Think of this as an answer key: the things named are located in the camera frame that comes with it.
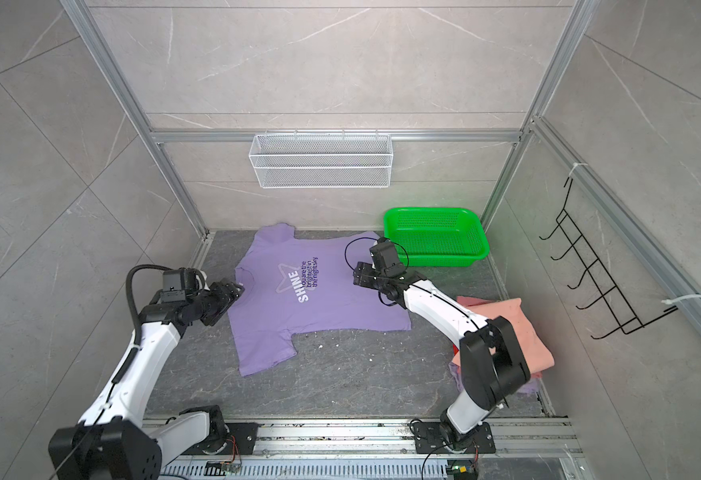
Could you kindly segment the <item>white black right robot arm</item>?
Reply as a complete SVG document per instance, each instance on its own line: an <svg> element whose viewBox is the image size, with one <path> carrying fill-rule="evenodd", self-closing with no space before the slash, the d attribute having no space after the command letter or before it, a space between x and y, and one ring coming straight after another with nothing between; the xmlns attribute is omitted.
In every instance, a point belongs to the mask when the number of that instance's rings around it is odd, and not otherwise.
<svg viewBox="0 0 701 480"><path fill-rule="evenodd" d="M486 440L485 421L532 377L512 323L468 310L416 271L392 275L360 262L354 284L424 318L458 348L463 390L442 413L441 439L432 448L463 451Z"/></svg>

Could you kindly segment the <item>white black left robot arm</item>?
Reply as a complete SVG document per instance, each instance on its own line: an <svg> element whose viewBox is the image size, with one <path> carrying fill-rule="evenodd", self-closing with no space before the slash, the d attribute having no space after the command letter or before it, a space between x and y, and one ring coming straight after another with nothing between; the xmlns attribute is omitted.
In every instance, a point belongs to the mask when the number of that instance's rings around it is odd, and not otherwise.
<svg viewBox="0 0 701 480"><path fill-rule="evenodd" d="M138 312L132 343L108 385L75 426L60 428L48 444L54 479L156 479L186 450L217 454L232 445L216 405L191 407L164 426L144 430L150 394L184 332L196 322L213 326L240 299L236 282L212 284L194 271L173 271Z"/></svg>

